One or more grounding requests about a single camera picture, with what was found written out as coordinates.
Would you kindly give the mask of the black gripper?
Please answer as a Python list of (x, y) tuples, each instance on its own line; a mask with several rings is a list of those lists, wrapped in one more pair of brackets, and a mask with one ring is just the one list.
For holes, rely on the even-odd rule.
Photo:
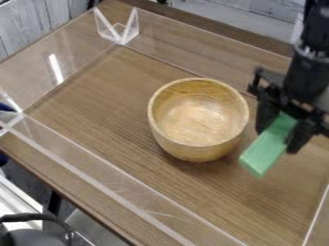
[(314, 135), (329, 137), (329, 51), (296, 45), (286, 74), (258, 66), (248, 92), (258, 101), (258, 134), (281, 112), (297, 120), (286, 138), (288, 154), (297, 154)]

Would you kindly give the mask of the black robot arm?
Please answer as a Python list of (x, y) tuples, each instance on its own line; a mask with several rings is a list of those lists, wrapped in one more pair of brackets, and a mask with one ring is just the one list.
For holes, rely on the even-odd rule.
[(258, 101), (258, 134), (281, 112), (297, 120), (284, 140), (289, 154), (297, 154), (314, 135), (329, 138), (329, 0), (306, 0), (304, 29), (286, 73), (258, 66), (248, 91)]

